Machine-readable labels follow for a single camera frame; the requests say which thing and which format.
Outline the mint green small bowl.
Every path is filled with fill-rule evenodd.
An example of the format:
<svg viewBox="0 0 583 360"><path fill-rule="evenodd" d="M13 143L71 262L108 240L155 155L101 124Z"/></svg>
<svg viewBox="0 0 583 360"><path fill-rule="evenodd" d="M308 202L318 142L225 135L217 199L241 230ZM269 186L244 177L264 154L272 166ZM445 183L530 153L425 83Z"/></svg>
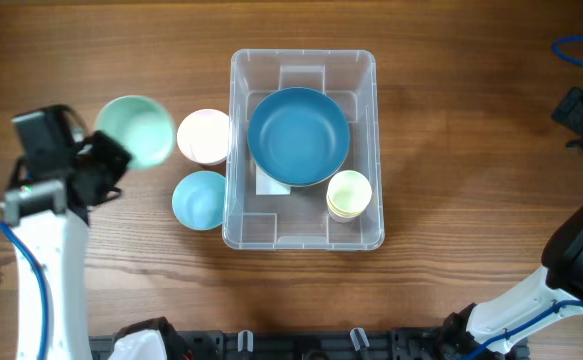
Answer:
<svg viewBox="0 0 583 360"><path fill-rule="evenodd" d="M158 166L175 148L171 114L149 97L127 95L110 101L98 113L96 128L131 154L130 170Z"/></svg>

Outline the light blue small bowl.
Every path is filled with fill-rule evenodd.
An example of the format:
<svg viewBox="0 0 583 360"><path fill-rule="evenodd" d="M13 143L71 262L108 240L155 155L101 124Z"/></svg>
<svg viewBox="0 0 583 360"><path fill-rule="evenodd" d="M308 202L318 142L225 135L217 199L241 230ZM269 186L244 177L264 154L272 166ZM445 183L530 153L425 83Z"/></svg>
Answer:
<svg viewBox="0 0 583 360"><path fill-rule="evenodd" d="M172 210L185 227L206 231L223 223L226 178L213 171L201 170L189 174L176 186L172 195Z"/></svg>

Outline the pale pink small bowl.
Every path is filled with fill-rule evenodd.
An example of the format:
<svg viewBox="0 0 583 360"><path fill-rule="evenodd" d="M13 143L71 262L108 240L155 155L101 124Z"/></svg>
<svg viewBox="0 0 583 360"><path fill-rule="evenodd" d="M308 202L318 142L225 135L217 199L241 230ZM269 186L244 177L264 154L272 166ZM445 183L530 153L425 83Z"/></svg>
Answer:
<svg viewBox="0 0 583 360"><path fill-rule="evenodd" d="M213 166L228 155L229 116L216 109L200 109L186 116L177 131L177 145L189 160Z"/></svg>

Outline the dark blue bowl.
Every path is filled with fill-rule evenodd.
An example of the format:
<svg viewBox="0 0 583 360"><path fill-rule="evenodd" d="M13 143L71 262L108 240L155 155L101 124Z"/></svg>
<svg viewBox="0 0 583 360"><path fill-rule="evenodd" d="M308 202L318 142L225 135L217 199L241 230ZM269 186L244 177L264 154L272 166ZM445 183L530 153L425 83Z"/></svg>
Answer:
<svg viewBox="0 0 583 360"><path fill-rule="evenodd" d="M293 87L267 96L249 121L247 143L262 171L296 187L317 184L345 162L351 133L345 114L327 95Z"/></svg>

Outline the clear plastic storage container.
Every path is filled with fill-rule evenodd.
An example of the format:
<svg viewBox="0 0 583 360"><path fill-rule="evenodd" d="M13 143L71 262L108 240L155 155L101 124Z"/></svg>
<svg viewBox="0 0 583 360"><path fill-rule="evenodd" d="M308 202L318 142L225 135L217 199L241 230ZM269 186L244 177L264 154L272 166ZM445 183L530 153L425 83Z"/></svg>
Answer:
<svg viewBox="0 0 583 360"><path fill-rule="evenodd" d="M283 89L317 90L346 116L351 141L341 167L310 186L290 186L289 195L256 194L256 167L247 143L249 121L267 96ZM241 49L231 59L230 134L222 233L242 250L374 250L385 236L377 104L376 63L366 50ZM373 195L356 219L339 223L328 213L330 179L354 170Z"/></svg>

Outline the cream plastic cup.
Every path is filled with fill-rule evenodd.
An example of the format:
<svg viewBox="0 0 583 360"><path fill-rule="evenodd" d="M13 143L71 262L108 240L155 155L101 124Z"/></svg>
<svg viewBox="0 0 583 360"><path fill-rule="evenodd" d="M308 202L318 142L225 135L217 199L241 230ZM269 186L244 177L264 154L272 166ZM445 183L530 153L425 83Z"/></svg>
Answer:
<svg viewBox="0 0 583 360"><path fill-rule="evenodd" d="M360 172L344 170L329 181L326 198L340 210L353 212L367 208L373 195L369 180Z"/></svg>

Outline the pink plastic cup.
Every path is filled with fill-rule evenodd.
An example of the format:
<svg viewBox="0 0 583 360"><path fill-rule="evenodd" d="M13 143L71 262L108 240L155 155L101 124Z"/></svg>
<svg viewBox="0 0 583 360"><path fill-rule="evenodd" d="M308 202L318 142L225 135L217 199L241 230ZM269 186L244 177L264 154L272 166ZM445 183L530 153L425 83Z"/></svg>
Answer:
<svg viewBox="0 0 583 360"><path fill-rule="evenodd" d="M341 214L338 214L338 213L332 211L330 208L328 208L328 213L329 213L329 216L334 221L339 222L339 223L347 223L347 222L350 222L350 221L356 219L357 217L359 217L359 214L344 216L344 215L341 215Z"/></svg>

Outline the yellow plastic cup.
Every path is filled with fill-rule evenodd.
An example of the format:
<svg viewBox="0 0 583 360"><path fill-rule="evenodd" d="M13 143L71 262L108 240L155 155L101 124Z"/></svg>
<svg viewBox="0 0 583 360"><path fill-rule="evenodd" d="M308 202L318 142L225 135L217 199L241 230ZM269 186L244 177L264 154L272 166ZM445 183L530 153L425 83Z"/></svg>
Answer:
<svg viewBox="0 0 583 360"><path fill-rule="evenodd" d="M334 215L338 218L346 218L346 219L355 218L355 217L361 215L366 210L366 208L363 207L359 211L353 211L353 212L343 211L343 210L340 210L339 208L337 208L329 198L326 198L326 203L327 203L327 209L328 209L329 214Z"/></svg>

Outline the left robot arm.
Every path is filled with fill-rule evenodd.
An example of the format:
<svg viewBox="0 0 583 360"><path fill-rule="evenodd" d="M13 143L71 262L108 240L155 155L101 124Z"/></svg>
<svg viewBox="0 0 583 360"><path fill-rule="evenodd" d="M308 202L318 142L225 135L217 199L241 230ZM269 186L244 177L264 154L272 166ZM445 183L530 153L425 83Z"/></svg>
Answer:
<svg viewBox="0 0 583 360"><path fill-rule="evenodd" d="M119 198L129 170L163 163L175 127L159 104L106 106L89 133L81 117L58 104L15 116L24 150L0 202L0 230L18 269L19 359L89 359L84 285L92 208Z"/></svg>

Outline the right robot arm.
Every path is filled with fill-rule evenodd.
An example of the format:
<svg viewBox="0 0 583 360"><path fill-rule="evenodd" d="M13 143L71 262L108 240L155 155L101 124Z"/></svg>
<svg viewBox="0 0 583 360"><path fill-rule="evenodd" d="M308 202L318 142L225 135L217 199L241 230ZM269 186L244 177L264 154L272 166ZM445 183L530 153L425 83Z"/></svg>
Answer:
<svg viewBox="0 0 583 360"><path fill-rule="evenodd" d="M571 88L552 113L576 133L568 147L583 150L583 90ZM440 328L441 359L505 359L532 334L583 315L583 205L547 242L541 264L499 297L451 314Z"/></svg>

